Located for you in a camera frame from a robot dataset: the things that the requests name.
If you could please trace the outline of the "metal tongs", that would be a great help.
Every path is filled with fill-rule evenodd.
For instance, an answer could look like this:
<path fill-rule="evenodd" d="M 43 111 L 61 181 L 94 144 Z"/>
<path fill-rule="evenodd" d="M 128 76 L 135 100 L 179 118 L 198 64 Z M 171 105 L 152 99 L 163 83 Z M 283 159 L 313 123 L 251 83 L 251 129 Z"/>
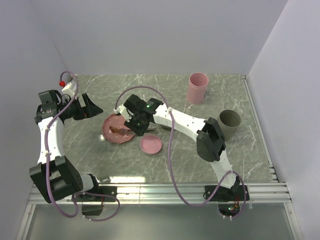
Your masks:
<path fill-rule="evenodd" d="M 109 134 L 121 135 L 121 136 L 126 136 L 126 135 L 143 136 L 143 135 L 144 135 L 144 133 L 136 133 L 136 132 L 134 132 L 134 131 L 131 130 L 131 129 L 126 129 L 126 128 L 117 128 L 117 129 L 119 129 L 120 132 L 119 132 L 119 133 L 113 133 L 113 132 L 111 132 L 110 127 L 109 127 L 107 133 L 109 133 Z"/>

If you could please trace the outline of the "brown fried meat piece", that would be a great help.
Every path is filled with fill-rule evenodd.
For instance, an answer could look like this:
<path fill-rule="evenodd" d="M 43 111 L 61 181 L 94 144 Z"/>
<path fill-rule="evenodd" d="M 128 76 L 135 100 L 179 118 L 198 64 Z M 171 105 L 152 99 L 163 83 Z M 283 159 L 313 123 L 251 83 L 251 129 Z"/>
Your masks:
<path fill-rule="evenodd" d="M 119 133 L 120 130 L 116 127 L 110 126 L 109 129 L 111 130 L 112 133 Z"/>

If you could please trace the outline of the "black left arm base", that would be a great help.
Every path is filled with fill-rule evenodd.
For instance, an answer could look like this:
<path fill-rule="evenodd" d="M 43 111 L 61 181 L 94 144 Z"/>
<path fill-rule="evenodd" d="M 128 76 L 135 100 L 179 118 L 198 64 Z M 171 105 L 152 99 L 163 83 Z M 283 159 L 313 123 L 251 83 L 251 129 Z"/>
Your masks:
<path fill-rule="evenodd" d="M 118 188 L 100 186 L 97 192 L 77 193 L 75 199 L 81 203 L 81 213 L 86 217 L 100 216 L 106 203 L 116 203 Z"/>

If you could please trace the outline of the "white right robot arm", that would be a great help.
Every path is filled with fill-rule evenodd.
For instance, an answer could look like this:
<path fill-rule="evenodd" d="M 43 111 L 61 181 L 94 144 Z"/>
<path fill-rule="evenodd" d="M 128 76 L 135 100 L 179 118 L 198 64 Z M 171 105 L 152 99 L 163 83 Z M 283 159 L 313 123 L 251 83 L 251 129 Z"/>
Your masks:
<path fill-rule="evenodd" d="M 124 125 L 136 135 L 143 136 L 150 123 L 158 124 L 185 134 L 196 142 L 197 155 L 210 163 L 217 179 L 222 181 L 220 193 L 226 200 L 238 195 L 239 177 L 232 172 L 226 152 L 224 134 L 216 119 L 197 118 L 167 106 L 162 101 L 149 101 L 132 94 L 124 104 L 116 107 L 114 113 L 121 115 Z"/>

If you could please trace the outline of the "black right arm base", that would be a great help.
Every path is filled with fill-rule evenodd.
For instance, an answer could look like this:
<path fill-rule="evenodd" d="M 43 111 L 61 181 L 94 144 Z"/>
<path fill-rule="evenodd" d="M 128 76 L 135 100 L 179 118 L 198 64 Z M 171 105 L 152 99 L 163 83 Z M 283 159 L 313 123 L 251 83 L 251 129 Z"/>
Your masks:
<path fill-rule="evenodd" d="M 211 198 L 211 202 L 218 202 L 219 213 L 223 217 L 234 218 L 241 211 L 240 202 L 250 200 L 248 187 L 236 186 L 231 189 L 220 186 Z"/>

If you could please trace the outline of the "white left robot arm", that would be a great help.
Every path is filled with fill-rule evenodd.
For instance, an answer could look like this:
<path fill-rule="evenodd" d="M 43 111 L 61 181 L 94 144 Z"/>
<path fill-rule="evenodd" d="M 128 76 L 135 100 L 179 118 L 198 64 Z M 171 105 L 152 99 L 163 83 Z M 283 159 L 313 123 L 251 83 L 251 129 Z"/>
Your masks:
<path fill-rule="evenodd" d="M 47 187 L 55 201 L 76 193 L 83 192 L 89 201 L 96 201 L 101 196 L 101 188 L 92 174 L 81 175 L 65 156 L 63 148 L 64 122 L 92 118 L 103 110 L 96 106 L 86 93 L 82 94 L 85 105 L 78 99 L 72 103 L 62 101 L 57 90 L 39 93 L 41 104 L 34 118 L 40 130 L 41 147 L 37 165 L 29 169 L 33 183 L 47 203 L 51 203 Z"/>

